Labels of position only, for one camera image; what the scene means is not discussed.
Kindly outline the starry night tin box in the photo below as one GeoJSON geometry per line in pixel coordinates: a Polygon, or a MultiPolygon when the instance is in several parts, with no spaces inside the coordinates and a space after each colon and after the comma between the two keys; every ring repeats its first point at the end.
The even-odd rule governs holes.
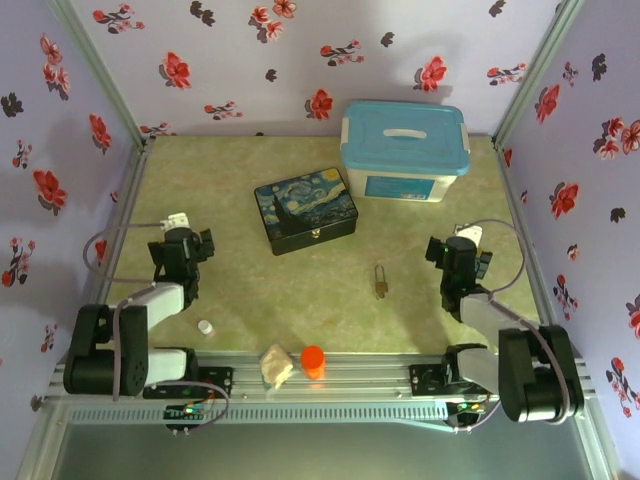
{"type": "Polygon", "coordinates": [[[357,207],[334,167],[260,186],[254,197],[275,256],[356,230],[357,207]]]}

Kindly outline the blue lid plastic storage box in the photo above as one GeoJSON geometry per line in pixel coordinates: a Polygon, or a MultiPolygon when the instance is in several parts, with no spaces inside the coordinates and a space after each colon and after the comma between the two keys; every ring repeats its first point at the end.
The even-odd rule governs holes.
{"type": "Polygon", "coordinates": [[[439,202],[471,167],[462,112],[438,104],[353,101],[340,151],[350,193],[362,198],[439,202]]]}

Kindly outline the beige sponge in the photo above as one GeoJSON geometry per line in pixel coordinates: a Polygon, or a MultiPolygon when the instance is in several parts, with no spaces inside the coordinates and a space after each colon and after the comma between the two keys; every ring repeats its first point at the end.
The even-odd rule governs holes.
{"type": "Polygon", "coordinates": [[[279,389],[291,376],[294,363],[290,355],[278,344],[271,345],[259,360],[262,379],[267,390],[279,389]]]}

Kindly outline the aluminium table edge rails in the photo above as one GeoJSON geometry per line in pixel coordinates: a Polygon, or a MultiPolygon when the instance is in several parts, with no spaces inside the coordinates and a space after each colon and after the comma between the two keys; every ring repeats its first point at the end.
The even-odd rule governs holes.
{"type": "MultiPolygon", "coordinates": [[[[279,389],[267,390],[262,379],[259,358],[243,352],[195,352],[200,367],[228,366],[234,369],[231,396],[223,390],[223,404],[230,400],[234,404],[280,403],[399,403],[441,401],[461,403],[482,401],[486,396],[465,397],[413,397],[409,381],[409,366],[414,364],[441,364],[443,356],[419,354],[364,354],[330,353],[326,357],[325,376],[320,380],[310,380],[301,366],[294,367],[291,377],[279,389]]],[[[121,396],[114,400],[109,395],[73,395],[65,391],[63,385],[63,365],[55,369],[48,390],[49,398],[59,398],[76,403],[104,403],[108,406],[122,406],[135,402],[179,403],[177,400],[144,399],[137,396],[121,396]]]]}

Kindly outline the orange plastic cup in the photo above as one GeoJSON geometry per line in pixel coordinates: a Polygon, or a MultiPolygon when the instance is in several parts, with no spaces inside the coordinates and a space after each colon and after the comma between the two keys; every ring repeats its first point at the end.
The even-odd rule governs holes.
{"type": "Polygon", "coordinates": [[[300,365],[303,373],[310,380],[320,380],[325,376],[326,357],[324,351],[311,345],[304,348],[300,355],[300,365]]]}

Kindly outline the aluminium table side rail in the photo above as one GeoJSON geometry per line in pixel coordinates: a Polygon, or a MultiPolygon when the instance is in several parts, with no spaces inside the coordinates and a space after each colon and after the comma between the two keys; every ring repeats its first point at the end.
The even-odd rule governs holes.
{"type": "MultiPolygon", "coordinates": [[[[91,304],[103,304],[109,296],[113,284],[115,285],[148,285],[149,280],[144,280],[140,275],[124,275],[117,281],[117,268],[125,244],[127,231],[130,230],[128,224],[131,222],[137,197],[144,178],[146,166],[153,152],[155,141],[146,140],[139,151],[135,151],[129,164],[129,170],[125,181],[121,187],[120,198],[116,205],[115,216],[110,226],[103,232],[96,234],[96,240],[105,238],[108,242],[105,258],[100,266],[95,265],[89,268],[90,296],[88,302],[91,304]]],[[[90,237],[84,246],[83,262],[88,265],[89,248],[95,240],[90,237]]]]}
{"type": "Polygon", "coordinates": [[[526,192],[513,185],[503,149],[494,146],[501,173],[505,196],[509,205],[511,223],[517,231],[515,262],[520,275],[513,285],[497,294],[525,319],[544,325],[560,325],[567,330],[571,348],[580,354],[579,337],[575,326],[579,319],[572,300],[577,298],[575,262],[567,257],[568,245],[551,237],[552,223],[539,224],[539,212],[531,208],[540,202],[531,197],[525,204],[526,192]]]}

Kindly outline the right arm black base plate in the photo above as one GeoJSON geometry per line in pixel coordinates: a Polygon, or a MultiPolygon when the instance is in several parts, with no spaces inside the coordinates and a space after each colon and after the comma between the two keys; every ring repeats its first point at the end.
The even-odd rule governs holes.
{"type": "Polygon", "coordinates": [[[414,364],[408,370],[413,397],[499,395],[496,368],[473,367],[459,372],[450,365],[414,364]]]}

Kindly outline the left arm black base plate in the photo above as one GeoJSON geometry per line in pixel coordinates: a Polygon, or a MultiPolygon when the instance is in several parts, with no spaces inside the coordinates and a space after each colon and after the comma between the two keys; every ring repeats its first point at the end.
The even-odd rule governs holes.
{"type": "Polygon", "coordinates": [[[223,395],[215,390],[201,386],[201,383],[215,385],[231,396],[234,369],[228,366],[199,367],[195,374],[190,373],[180,380],[161,382],[143,389],[144,399],[161,400],[205,400],[210,396],[222,399],[223,395]]]}

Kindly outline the grey metal frame post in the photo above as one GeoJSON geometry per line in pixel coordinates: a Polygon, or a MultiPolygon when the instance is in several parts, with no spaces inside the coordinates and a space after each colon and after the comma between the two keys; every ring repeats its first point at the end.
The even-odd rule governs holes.
{"type": "Polygon", "coordinates": [[[513,133],[585,2],[586,0],[562,0],[556,6],[552,22],[535,52],[523,81],[492,136],[492,143],[496,149],[503,148],[513,133]]]}
{"type": "Polygon", "coordinates": [[[137,151],[142,153],[146,141],[136,126],[133,115],[118,89],[114,78],[103,61],[96,45],[88,34],[71,0],[45,0],[66,33],[70,36],[76,50],[82,57],[86,67],[101,87],[103,94],[117,113],[119,120],[126,128],[137,151]]]}

